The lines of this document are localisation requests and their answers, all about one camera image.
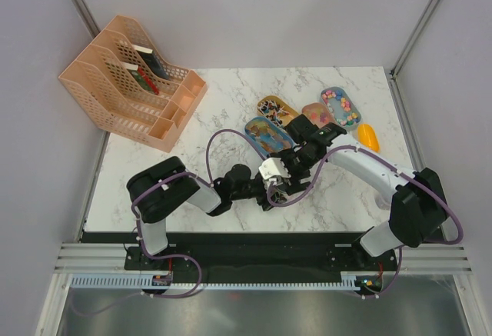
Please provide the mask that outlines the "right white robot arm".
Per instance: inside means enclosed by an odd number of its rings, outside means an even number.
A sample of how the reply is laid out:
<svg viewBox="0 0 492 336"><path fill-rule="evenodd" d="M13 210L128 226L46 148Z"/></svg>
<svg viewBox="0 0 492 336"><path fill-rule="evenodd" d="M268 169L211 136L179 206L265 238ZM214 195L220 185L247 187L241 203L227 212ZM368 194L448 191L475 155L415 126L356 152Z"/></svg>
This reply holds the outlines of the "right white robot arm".
<svg viewBox="0 0 492 336"><path fill-rule="evenodd" d="M402 168L363 146L335 123L323 127L304 115L286 127L298 149L270 154L259 172L267 194L278 188L287 195L304 197L314 187L324 163L343 168L379 194L389 211L386 222L366 231L356 241L352 260L360 269L370 269L386 251L402 246L416 248L450 216L436 172Z"/></svg>

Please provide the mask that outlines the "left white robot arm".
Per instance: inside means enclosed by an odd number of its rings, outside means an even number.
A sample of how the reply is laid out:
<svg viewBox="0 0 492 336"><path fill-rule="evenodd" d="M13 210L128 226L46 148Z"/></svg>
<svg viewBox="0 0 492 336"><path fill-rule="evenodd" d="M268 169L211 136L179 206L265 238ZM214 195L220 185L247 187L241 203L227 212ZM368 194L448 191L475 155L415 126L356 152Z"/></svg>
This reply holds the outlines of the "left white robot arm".
<svg viewBox="0 0 492 336"><path fill-rule="evenodd" d="M141 258L152 269L168 263L166 218L184 203L211 217L222 215L239 200L254 199L263 211L273 208L261 174L253 175L242 164L208 183L189 172L180 158L171 157L131 177L126 188L137 220Z"/></svg>

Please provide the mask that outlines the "light blue star candy tray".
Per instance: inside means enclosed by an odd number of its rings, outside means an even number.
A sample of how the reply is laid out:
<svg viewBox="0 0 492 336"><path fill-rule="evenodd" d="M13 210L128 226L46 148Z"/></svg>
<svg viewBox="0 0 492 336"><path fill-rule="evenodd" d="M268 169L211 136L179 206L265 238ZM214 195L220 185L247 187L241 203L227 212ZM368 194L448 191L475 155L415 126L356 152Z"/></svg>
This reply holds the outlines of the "light blue star candy tray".
<svg viewBox="0 0 492 336"><path fill-rule="evenodd" d="M322 90L320 100L327 107L335 123L347 131L355 130L361 123L361 113L343 88L334 86Z"/></svg>

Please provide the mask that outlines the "yellow plastic scoop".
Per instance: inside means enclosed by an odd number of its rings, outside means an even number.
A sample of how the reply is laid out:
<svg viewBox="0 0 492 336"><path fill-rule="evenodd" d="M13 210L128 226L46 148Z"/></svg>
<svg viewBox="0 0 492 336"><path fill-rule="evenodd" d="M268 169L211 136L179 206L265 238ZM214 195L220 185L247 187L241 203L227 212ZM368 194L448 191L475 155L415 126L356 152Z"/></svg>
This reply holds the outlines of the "yellow plastic scoop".
<svg viewBox="0 0 492 336"><path fill-rule="evenodd" d="M369 124L360 124L357 128L357 136L362 145L372 151L375 151L376 153L380 152L381 147L377 139L376 132Z"/></svg>

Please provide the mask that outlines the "pink gummy tray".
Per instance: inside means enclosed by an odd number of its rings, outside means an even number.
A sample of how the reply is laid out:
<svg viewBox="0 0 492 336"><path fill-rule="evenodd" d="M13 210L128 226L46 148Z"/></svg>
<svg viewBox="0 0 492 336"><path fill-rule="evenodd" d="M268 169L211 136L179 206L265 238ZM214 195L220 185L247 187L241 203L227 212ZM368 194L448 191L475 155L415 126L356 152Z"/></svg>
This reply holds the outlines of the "pink gummy tray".
<svg viewBox="0 0 492 336"><path fill-rule="evenodd" d="M328 123L335 123L333 115L329 112L324 103L314 102L309 105L305 105L302 110L302 114L305 115L312 124L322 128Z"/></svg>

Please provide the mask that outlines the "clear glass jar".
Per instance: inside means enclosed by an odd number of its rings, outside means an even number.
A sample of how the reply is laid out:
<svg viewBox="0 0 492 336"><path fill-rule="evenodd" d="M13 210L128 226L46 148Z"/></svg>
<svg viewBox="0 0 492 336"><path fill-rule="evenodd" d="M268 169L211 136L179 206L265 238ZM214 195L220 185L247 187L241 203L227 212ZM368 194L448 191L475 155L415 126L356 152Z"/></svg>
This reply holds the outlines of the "clear glass jar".
<svg viewBox="0 0 492 336"><path fill-rule="evenodd" d="M275 208L291 205L288 199L288 185L285 183L270 183L266 188L267 199L270 206Z"/></svg>

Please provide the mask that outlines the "tan lollipop tray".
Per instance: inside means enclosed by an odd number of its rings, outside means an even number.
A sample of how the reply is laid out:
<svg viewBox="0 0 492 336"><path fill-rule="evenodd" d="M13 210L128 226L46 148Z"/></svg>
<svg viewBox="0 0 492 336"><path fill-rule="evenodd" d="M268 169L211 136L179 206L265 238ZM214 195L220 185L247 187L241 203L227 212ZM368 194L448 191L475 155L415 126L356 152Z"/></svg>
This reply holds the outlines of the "tan lollipop tray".
<svg viewBox="0 0 492 336"><path fill-rule="evenodd" d="M268 95L257 103L257 113L267 118L279 128L285 128L299 113L284 100L275 95Z"/></svg>

